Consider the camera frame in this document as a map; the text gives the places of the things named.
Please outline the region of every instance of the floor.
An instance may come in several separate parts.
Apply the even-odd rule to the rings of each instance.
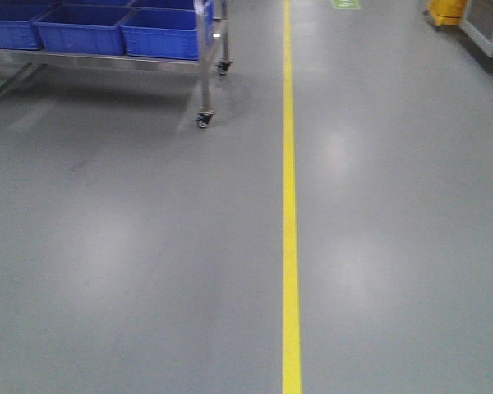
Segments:
[[[292,0],[303,392],[493,394],[493,74],[361,4]],[[0,102],[0,394],[281,392],[283,1],[230,8],[207,130],[191,75]]]

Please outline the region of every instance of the stainless steel cart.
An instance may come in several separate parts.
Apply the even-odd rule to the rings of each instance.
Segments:
[[[225,75],[232,64],[228,39],[228,6],[227,0],[217,0],[220,17],[214,18],[212,41],[206,42],[206,23],[204,0],[194,0],[197,19],[198,44],[200,59],[197,61],[159,59],[152,57],[105,56],[74,53],[51,53],[41,51],[21,51],[0,49],[0,62],[19,62],[25,65],[9,80],[0,85],[0,97],[12,88],[19,80],[33,74],[44,65],[80,66],[109,68],[116,70],[140,71],[182,71],[198,72],[201,87],[201,109],[196,118],[200,128],[206,128],[214,115],[210,97],[210,65],[213,64],[219,46],[222,45],[223,56],[216,64],[220,75]]]

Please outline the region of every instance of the floor sticker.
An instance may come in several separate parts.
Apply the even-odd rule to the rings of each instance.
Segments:
[[[360,0],[332,0],[332,6],[339,10],[361,10]]]

